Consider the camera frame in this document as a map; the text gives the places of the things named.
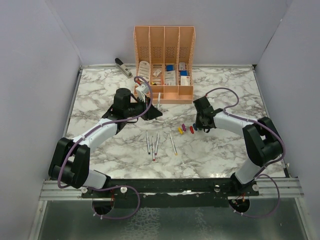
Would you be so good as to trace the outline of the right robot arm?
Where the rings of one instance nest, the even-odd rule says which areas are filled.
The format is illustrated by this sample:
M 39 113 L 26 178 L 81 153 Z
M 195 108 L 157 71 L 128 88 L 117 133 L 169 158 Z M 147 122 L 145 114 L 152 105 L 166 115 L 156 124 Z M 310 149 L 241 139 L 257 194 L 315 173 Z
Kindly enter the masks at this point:
M 240 196 L 269 164 L 279 161 L 285 154 L 285 145 L 275 125 L 268 117 L 248 119 L 228 113 L 225 109 L 214 109 L 203 96 L 193 101 L 196 109 L 195 126 L 205 133 L 211 129 L 222 129 L 243 137 L 247 160 L 230 179 L 230 191 Z

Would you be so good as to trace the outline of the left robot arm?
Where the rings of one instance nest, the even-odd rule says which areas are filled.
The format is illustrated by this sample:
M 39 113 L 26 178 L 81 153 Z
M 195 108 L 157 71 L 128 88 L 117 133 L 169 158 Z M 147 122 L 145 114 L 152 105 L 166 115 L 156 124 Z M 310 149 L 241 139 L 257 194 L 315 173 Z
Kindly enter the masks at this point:
M 149 121 L 163 115 L 149 97 L 142 95 L 132 102 L 133 97 L 129 89 L 117 89 L 113 104 L 95 126 L 73 139 L 61 138 L 57 142 L 48 175 L 66 187 L 93 188 L 97 196 L 106 197 L 111 190 L 108 183 L 110 177 L 90 169 L 90 155 L 133 119 Z

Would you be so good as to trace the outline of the green capped white pen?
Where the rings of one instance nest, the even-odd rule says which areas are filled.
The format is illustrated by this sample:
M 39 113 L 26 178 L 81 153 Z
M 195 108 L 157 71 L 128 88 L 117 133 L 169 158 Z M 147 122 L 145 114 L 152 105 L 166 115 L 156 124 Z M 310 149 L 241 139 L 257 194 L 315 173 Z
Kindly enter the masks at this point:
M 156 103 L 156 108 L 158 109 L 160 106 L 160 102 L 161 102 L 161 92 L 158 93 L 157 96 L 157 103 Z

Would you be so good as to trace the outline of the blue pen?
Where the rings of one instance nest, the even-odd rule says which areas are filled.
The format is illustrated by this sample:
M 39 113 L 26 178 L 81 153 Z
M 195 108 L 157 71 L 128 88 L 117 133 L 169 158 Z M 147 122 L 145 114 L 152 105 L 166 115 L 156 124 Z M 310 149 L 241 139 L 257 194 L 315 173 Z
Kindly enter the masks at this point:
M 150 155 L 151 154 L 151 148 L 150 148 L 150 140 L 149 140 L 148 131 L 146 131 L 146 145 L 147 145 L 147 152 Z

